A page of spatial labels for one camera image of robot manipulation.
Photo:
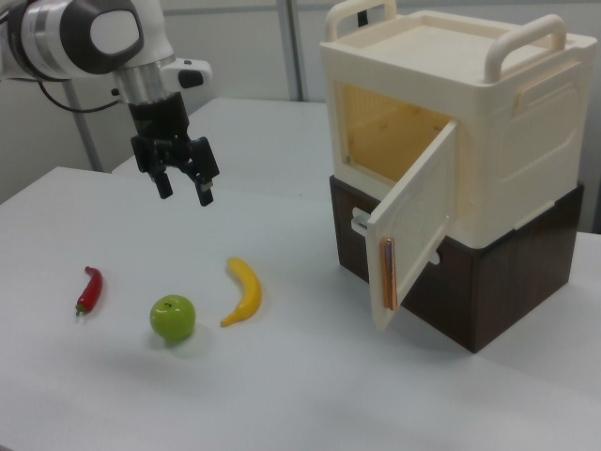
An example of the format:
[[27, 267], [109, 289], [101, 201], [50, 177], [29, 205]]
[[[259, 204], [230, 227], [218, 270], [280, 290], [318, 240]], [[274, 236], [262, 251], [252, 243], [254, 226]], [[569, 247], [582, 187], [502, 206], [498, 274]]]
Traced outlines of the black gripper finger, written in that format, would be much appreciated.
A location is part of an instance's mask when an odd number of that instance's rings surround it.
[[136, 135], [131, 139], [131, 146], [139, 171], [149, 175], [160, 198], [166, 199], [171, 196], [173, 189], [165, 173], [166, 164], [163, 161], [165, 142]]
[[220, 169], [206, 137], [187, 143], [185, 152], [188, 160], [180, 171], [193, 182], [200, 205], [206, 207], [213, 202], [211, 188], [213, 179], [220, 174]]

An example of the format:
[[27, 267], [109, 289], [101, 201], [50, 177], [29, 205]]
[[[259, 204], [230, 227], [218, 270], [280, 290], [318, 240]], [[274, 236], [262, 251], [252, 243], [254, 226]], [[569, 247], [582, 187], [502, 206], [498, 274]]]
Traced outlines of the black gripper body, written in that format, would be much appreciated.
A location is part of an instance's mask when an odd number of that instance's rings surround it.
[[129, 104], [129, 109], [136, 135], [165, 142], [164, 163], [180, 170], [188, 160], [185, 146], [191, 141], [182, 95], [176, 93], [152, 103]]

